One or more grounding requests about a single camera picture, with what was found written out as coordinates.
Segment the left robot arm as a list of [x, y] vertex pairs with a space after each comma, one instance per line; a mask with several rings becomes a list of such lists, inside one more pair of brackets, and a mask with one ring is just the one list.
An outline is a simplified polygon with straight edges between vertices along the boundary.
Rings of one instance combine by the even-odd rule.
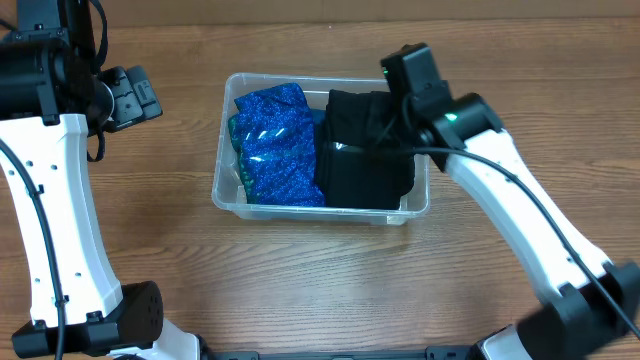
[[1, 168], [31, 281], [17, 356], [204, 359], [204, 341], [164, 315], [156, 283], [124, 285], [106, 255], [88, 166], [103, 139], [162, 113], [140, 67], [104, 68], [97, 0], [20, 0], [1, 44]]

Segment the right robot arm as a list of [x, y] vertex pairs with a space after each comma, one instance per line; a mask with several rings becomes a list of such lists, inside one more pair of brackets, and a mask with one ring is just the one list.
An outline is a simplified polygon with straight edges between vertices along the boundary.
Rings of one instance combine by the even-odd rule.
[[469, 359], [585, 359], [639, 329], [639, 267], [617, 266], [568, 220], [477, 93], [453, 97], [431, 48], [380, 62], [401, 121], [397, 155], [427, 155], [486, 213], [541, 307], [471, 345]]

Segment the sparkly blue sequin garment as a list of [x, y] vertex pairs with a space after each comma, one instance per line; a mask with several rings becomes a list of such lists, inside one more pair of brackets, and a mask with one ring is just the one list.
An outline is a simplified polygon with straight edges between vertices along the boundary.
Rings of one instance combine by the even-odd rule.
[[247, 202], [322, 207], [315, 184], [315, 121], [301, 87], [285, 83], [234, 100], [228, 120]]

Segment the large black garment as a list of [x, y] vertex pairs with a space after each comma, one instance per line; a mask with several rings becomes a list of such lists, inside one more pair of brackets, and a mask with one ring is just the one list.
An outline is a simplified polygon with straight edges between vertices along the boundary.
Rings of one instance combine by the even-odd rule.
[[411, 156], [382, 156], [399, 145], [388, 92], [329, 92], [325, 118], [315, 129], [315, 184], [330, 208], [397, 210], [414, 186]]

